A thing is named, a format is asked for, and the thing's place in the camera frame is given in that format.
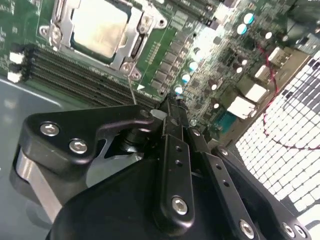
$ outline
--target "white ventilation grid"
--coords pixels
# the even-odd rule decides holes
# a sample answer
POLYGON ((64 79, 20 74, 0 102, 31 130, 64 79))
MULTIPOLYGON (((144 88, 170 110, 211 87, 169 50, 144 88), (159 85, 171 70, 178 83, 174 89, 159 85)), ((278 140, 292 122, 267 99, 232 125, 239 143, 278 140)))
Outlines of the white ventilation grid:
MULTIPOLYGON (((296 217, 314 216, 307 212, 320 206, 320 52, 268 108, 269 136, 263 118, 236 143, 244 164, 296 217)), ((303 219, 320 239, 319 220, 303 219)))

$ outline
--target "cable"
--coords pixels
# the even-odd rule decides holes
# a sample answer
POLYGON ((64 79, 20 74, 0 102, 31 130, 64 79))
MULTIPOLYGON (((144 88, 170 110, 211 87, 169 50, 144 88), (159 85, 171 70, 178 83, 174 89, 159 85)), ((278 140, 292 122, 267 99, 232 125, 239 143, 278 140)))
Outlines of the cable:
POLYGON ((129 77, 127 79, 128 79, 128 83, 129 83, 129 88, 130 88, 130 92, 131 92, 131 95, 132 95, 132 99, 133 99, 133 104, 137 105, 137 100, 136 100, 135 92, 134 92, 134 90, 132 88, 131 80, 130 80, 129 77))
POLYGON ((267 104, 265 110, 263 111, 263 133, 264 135, 267 137, 267 138, 271 138, 271 140, 273 142, 275 142, 276 144, 279 144, 281 145, 282 147, 286 148, 286 149, 297 149, 297 150, 309 150, 309 151, 312 151, 312 150, 320 150, 320 145, 318 145, 317 147, 297 147, 296 144, 294 144, 293 146, 289 146, 289 145, 286 145, 286 144, 283 144, 280 142, 280 140, 275 140, 273 137, 270 137, 270 134, 267 132, 267 110, 269 109, 269 107, 272 105, 272 103, 275 101, 276 97, 278 96, 278 93, 279 93, 279 87, 278 87, 278 84, 277 84, 277 80, 275 78, 275 74, 274 74, 274 71, 273 69, 271 68, 270 66, 270 62, 269 62, 269 56, 268 54, 266 53, 266 51, 259 45, 257 45, 258 49, 260 50, 260 52, 262 52, 262 54, 265 55, 266 57, 266 66, 269 68, 269 71, 270 71, 270 77, 271 77, 271 80, 274 84, 274 88, 275 88, 275 91, 274 91, 274 95, 272 97, 272 99, 269 101, 269 103, 267 104))

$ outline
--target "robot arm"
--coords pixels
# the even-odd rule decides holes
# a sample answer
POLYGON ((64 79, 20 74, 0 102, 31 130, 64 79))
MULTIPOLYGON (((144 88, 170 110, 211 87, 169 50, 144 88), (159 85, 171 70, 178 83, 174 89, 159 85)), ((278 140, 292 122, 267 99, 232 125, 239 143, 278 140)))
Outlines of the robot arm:
POLYGON ((43 113, 22 127, 11 182, 52 221, 48 240, 304 240, 307 229, 227 149, 209 151, 187 107, 43 113), (138 161, 87 187, 106 156, 138 161))

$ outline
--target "black metal bracket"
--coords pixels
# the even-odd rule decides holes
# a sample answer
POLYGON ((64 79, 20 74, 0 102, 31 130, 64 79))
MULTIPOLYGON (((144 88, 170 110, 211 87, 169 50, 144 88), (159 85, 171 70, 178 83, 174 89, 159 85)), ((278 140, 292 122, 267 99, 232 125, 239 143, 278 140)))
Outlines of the black metal bracket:
POLYGON ((199 162, 201 172, 209 178, 217 192, 232 239, 261 239, 222 160, 209 153, 205 138, 199 131, 188 128, 186 132, 192 159, 199 162))
POLYGON ((124 129, 147 129, 153 122, 154 117, 138 105, 34 114, 23 123, 19 146, 29 159, 52 172, 77 178, 95 158, 99 140, 124 129), (44 124, 56 126, 58 134, 44 134, 44 124), (85 144, 85 152, 70 149, 74 140, 85 144))
POLYGON ((153 216, 164 232, 181 236, 195 221, 189 146, 184 142, 181 122, 187 115, 184 109, 179 111, 180 107, 171 98, 164 105, 168 115, 163 121, 160 140, 153 216))
POLYGON ((226 170, 237 185, 240 197, 248 203, 247 208, 267 239, 311 239, 308 230, 256 180, 232 152, 219 146, 213 149, 212 153, 225 164, 226 170))

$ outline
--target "motherboard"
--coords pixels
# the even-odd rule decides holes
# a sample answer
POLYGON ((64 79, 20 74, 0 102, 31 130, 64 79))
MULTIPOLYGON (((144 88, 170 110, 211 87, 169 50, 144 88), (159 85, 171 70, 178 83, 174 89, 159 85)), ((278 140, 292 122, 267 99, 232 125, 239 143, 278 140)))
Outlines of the motherboard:
POLYGON ((209 138, 241 134, 320 40, 295 0, 0 0, 0 75, 86 107, 183 99, 209 138))

